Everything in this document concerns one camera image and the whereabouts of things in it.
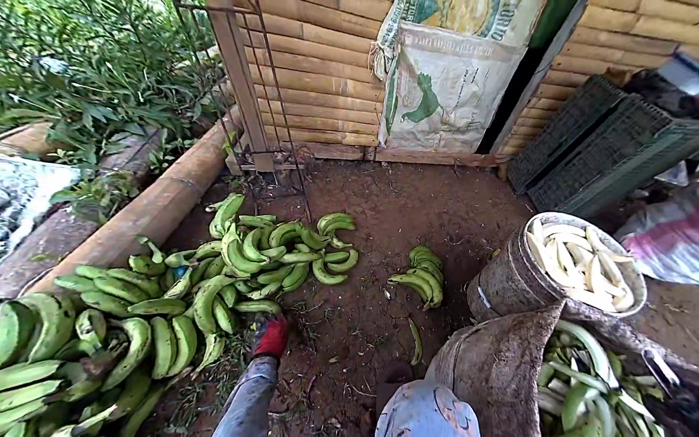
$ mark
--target wooden wall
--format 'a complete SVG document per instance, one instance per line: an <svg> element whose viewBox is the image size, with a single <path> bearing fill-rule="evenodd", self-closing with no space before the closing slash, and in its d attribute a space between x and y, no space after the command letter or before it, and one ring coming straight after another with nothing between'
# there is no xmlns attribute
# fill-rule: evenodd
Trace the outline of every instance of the wooden wall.
<svg viewBox="0 0 699 437"><path fill-rule="evenodd" d="M251 8L246 0L234 6ZM369 69L388 0L260 0L271 61L255 15L238 15L267 142L376 147L384 85ZM277 75L279 102L274 88Z"/></svg>
<svg viewBox="0 0 699 437"><path fill-rule="evenodd" d="M699 58L699 0L591 1L496 154L518 154L591 74L658 67L676 49Z"/></svg>

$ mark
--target gloved hand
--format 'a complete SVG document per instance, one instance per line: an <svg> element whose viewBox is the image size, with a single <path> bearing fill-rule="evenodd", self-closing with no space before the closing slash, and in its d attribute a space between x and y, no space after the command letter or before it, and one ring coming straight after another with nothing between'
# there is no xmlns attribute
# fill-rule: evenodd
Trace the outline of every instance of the gloved hand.
<svg viewBox="0 0 699 437"><path fill-rule="evenodd" d="M252 357L274 357L277 362L282 358L287 345L287 320L282 313L277 318L261 317L256 320L258 330L256 342L252 347Z"/></svg>

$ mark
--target plastic crate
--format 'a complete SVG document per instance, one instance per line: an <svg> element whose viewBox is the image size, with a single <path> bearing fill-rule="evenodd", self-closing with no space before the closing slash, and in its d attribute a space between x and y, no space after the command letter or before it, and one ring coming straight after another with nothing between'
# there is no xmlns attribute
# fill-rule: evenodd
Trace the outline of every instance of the plastic crate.
<svg viewBox="0 0 699 437"><path fill-rule="evenodd" d="M509 181L517 193L528 191L567 155L572 144L607 116L627 94L595 74L568 97L544 130L509 164Z"/></svg>
<svg viewBox="0 0 699 437"><path fill-rule="evenodd" d="M697 150L699 120L630 95L528 194L539 211L589 217Z"/></svg>

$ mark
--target pink fabric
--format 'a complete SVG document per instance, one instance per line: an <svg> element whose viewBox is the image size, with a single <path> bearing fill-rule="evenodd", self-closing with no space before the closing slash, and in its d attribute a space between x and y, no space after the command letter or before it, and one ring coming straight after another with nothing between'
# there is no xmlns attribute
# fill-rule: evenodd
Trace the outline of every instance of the pink fabric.
<svg viewBox="0 0 699 437"><path fill-rule="evenodd" d="M676 244L699 245L699 206L685 219L660 223L645 233L625 237L622 245L641 259L656 256L655 250L671 251Z"/></svg>

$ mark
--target dirt floor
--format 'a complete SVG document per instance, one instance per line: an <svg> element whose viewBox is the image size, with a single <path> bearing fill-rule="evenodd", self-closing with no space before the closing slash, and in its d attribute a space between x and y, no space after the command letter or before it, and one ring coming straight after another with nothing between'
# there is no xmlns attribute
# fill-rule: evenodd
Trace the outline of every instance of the dirt floor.
<svg viewBox="0 0 699 437"><path fill-rule="evenodd" d="M312 278L282 298L294 332L270 408L272 435L367 435L376 382L391 363L408 362L412 354L407 318L422 333L422 363L414 368L421 377L449 335L471 323L463 287L534 212L529 199L515 196L488 170L325 161L309 165L307 174L313 218L353 215L357 231L340 236L361 255L345 283L327 286ZM167 246L188 249L208 240L211 214L203 208L228 190L228 184L211 188ZM251 202L244 208L252 213ZM306 220L299 197L258 201L258 213ZM407 253L418 244L442 257L447 281L442 307L428 312L411 289L386 284L408 268ZM699 365L699 288L648 286L649 305L629 321ZM231 342L224 362L202 379L172 389L145 425L146 435L211 435L244 366L242 343Z"/></svg>

